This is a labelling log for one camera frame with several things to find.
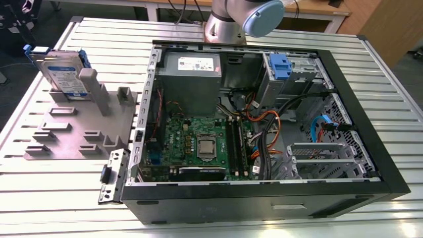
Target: white label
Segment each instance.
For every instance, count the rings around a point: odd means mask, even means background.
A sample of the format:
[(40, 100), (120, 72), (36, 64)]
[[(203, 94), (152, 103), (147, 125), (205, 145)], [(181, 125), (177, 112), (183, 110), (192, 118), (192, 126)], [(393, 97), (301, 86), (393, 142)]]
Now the white label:
[(180, 57), (177, 70), (213, 71), (212, 58)]
[(48, 66), (47, 69), (64, 94), (73, 97), (87, 96), (87, 89), (76, 78), (77, 72), (73, 67)]
[(333, 14), (335, 14), (335, 15), (348, 15), (347, 12), (341, 12), (341, 11), (333, 11)]
[(260, 173), (260, 167), (259, 166), (253, 166), (252, 167), (252, 173), (253, 174), (259, 174)]
[(252, 105), (255, 108), (259, 108), (259, 105), (260, 105), (260, 104), (259, 104), (256, 101), (252, 101), (252, 102), (251, 102), (251, 105)]

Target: cable connector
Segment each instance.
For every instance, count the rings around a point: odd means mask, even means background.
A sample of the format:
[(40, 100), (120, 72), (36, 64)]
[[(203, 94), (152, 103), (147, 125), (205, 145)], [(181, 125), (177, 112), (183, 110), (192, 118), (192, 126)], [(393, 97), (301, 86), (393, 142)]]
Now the cable connector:
[(321, 123), (321, 128), (325, 131), (335, 131), (337, 126), (333, 123)]
[(332, 93), (337, 93), (337, 90), (336, 90), (336, 89), (328, 89), (327, 91), (320, 92), (320, 96), (321, 96), (321, 97), (327, 97), (327, 96), (329, 96)]
[(337, 127), (336, 127), (336, 130), (339, 130), (339, 131), (349, 131), (349, 130), (356, 130), (356, 127), (355, 127), (355, 125), (340, 123), (337, 125)]

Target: floor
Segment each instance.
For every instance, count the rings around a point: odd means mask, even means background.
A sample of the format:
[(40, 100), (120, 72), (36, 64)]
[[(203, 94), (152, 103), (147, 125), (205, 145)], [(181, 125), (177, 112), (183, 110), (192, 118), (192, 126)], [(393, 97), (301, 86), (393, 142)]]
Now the floor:
[[(68, 25), (72, 16), (147, 20), (145, 10), (133, 9), (127, 6), (107, 6), (93, 4), (61, 3), (61, 10), (55, 12), (48, 1), (41, 4), (38, 20), (32, 33), (37, 39), (38, 46), (53, 47), (55, 43)], [(197, 12), (189, 13), (191, 20), (200, 20)], [(163, 21), (176, 21), (175, 14), (163, 9), (160, 11)], [(2, 129), (10, 114), (18, 104), (18, 101), (29, 87), (32, 79), (37, 74), (37, 69), (29, 64), (28, 58), (20, 50), (24, 42), (16, 34), (6, 30), (0, 30), (0, 73), (8, 78), (6, 82), (0, 84), (0, 130)], [(405, 55), (393, 68), (393, 73), (417, 105), (423, 108), (423, 60), (412, 59), (412, 55)]]

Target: aluminum table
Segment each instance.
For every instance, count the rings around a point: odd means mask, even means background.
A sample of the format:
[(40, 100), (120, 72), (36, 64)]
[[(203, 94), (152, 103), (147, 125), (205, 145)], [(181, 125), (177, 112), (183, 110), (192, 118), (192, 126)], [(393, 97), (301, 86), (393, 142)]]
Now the aluminum table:
[[(128, 86), (141, 92), (152, 39), (200, 42), (203, 28), (84, 18), (69, 23), (55, 48), (83, 47), (107, 89)], [(97, 205), (107, 160), (22, 158), (52, 100), (38, 73), (0, 134), (0, 235), (423, 237), (423, 113), (368, 42), (352, 35), (281, 30), (247, 40), (249, 45), (332, 52), (412, 192), (329, 219), (145, 226), (124, 205)]]

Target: motherboard chip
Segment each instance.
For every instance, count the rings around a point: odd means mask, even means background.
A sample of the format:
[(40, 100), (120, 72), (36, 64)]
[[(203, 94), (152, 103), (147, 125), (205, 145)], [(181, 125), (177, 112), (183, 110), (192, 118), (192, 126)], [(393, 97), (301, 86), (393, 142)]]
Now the motherboard chip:
[(197, 134), (197, 157), (205, 162), (216, 158), (215, 134)]
[(200, 140), (199, 150), (200, 150), (200, 154), (212, 154), (213, 153), (213, 141), (212, 140)]

